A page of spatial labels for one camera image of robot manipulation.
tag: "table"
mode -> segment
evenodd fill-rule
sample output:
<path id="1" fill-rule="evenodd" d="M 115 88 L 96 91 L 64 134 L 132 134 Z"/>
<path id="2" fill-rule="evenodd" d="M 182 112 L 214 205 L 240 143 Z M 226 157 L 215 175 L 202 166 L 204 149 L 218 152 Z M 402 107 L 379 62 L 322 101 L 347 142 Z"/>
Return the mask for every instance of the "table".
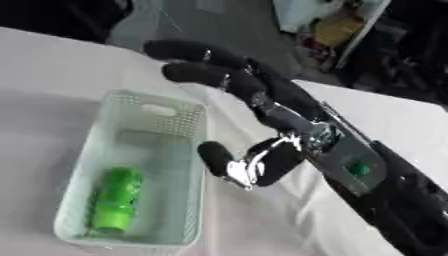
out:
<path id="1" fill-rule="evenodd" d="M 145 255 L 82 248 L 52 234 L 56 207 L 111 89 L 177 93 L 208 104 L 210 139 L 242 153 L 273 134 L 231 96 L 166 81 L 161 63 L 128 50 L 0 28 L 0 246 L 5 255 Z M 436 105 L 296 81 L 382 140 L 444 189 L 448 115 Z M 237 117 L 235 111 L 242 111 Z M 302 164 L 245 192 L 207 177 L 204 235 L 185 255 L 398 256 Z"/>

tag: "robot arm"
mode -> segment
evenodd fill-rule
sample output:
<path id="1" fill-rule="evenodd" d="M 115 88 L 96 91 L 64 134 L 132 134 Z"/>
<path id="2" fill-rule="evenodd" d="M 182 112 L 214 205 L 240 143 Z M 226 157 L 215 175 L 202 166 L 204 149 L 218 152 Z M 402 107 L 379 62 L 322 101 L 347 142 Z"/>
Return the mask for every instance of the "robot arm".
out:
<path id="1" fill-rule="evenodd" d="M 252 59 L 200 43 L 152 41 L 145 52 L 175 82 L 233 94 L 278 131 L 242 159 L 218 142 L 198 151 L 210 171 L 247 190 L 278 181 L 304 159 L 367 223 L 406 256 L 448 253 L 448 195 L 381 142 L 372 141 L 326 103 Z"/>

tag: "white plastic basket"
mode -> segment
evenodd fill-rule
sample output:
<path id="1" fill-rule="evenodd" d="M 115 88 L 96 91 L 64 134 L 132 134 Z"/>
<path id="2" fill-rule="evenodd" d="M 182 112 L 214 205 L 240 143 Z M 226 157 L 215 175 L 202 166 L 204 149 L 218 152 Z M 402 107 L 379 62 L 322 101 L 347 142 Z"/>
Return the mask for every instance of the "white plastic basket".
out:
<path id="1" fill-rule="evenodd" d="M 54 222 L 64 241 L 132 246 L 174 254 L 197 239 L 201 226 L 203 164 L 196 147 L 205 140 L 202 105 L 119 90 L 103 100 Z M 121 238 L 89 235 L 94 186 L 115 166 L 143 170 L 136 214 Z"/>

